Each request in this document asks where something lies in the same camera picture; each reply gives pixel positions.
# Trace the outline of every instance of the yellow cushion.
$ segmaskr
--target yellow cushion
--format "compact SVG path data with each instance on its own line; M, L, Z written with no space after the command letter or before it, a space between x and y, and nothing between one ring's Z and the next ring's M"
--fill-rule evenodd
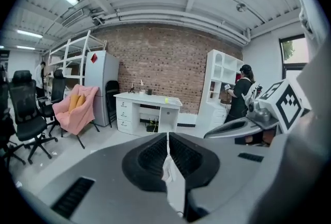
M69 114L71 113L71 111L73 109L75 109L78 99L79 99L78 94L73 94L70 96L70 105L69 105L69 110L68 110Z
M81 95L77 101L76 107L82 106L85 103L85 95Z

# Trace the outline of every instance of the smoke detector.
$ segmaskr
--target smoke detector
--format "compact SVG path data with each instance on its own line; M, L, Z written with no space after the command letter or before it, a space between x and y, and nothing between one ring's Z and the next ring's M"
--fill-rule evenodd
M239 12L244 12L247 10L247 6L243 3L238 3L236 8L237 8L237 11L239 11Z

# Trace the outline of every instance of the black cap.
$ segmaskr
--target black cap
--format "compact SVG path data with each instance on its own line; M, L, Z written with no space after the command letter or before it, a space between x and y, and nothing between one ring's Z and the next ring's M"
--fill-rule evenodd
M248 73L248 72L250 72L251 70L252 70L251 66L245 64L245 65L243 65L243 66L240 68L239 71L242 71L243 73Z

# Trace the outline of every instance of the white floor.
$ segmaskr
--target white floor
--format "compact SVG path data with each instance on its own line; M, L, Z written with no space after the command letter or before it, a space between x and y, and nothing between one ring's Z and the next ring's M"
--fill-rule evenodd
M57 137L58 142L50 141L44 144L45 149L52 155L52 159L49 159L40 148L37 148L32 156L32 165L27 162L30 150L24 147L20 148L15 154L25 160L26 165L23 165L15 158L11 158L9 171L12 174L14 183L20 186L20 188L25 188L38 195L52 179L92 152L139 138L138 136L119 132L116 122L113 122L113 128L110 128L110 126L98 128L100 132L97 132L95 127L89 124L83 129L80 135L80 139L85 146L85 149L83 149L74 135L67 132L61 138L59 126L55 127L52 131L52 136ZM199 136L196 135L197 132L194 128L178 127L177 132ZM19 144L22 143L15 135L10 140ZM175 171L173 180L167 183L168 201L176 211L182 212L184 208L185 180L177 167L175 167Z

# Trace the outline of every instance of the black office chair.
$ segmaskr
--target black office chair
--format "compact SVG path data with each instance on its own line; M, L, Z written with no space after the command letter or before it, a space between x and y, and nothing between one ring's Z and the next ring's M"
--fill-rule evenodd
M0 148L2 148L5 154L3 159L7 158L7 168L9 168L10 158L14 157L25 165L25 161L18 157L14 152L21 148L24 144L17 145L11 142L9 139L16 133L12 118L9 114L10 108L8 108L8 83L0 78Z
M116 97L115 94L119 94L119 84L117 81L109 81L106 84L106 104L108 112L108 120L110 127L112 127L112 121L116 119Z
M52 94L51 94L51 104L46 105L47 97L41 97L38 99L38 104L40 106L39 112L41 116L45 119L49 117L54 121L47 123L47 126L52 125L51 130L48 133L48 136L51 137L51 132L56 125L59 125L59 122L56 120L52 104L60 102L63 100L64 90L66 88L66 78L63 77L62 70L57 69L54 72L54 79L52 82Z
M40 147L47 154L48 158L51 159L52 156L41 144L51 140L57 142L57 138L43 139L45 137L43 131L47 128L47 123L37 108L36 81L31 79L30 71L15 71L12 81L9 84L9 92L15 111L15 122L17 124L16 135L18 139L20 141L35 139L34 142L24 145L25 148L33 146L27 158L28 162L30 164L33 163L31 157L37 147Z

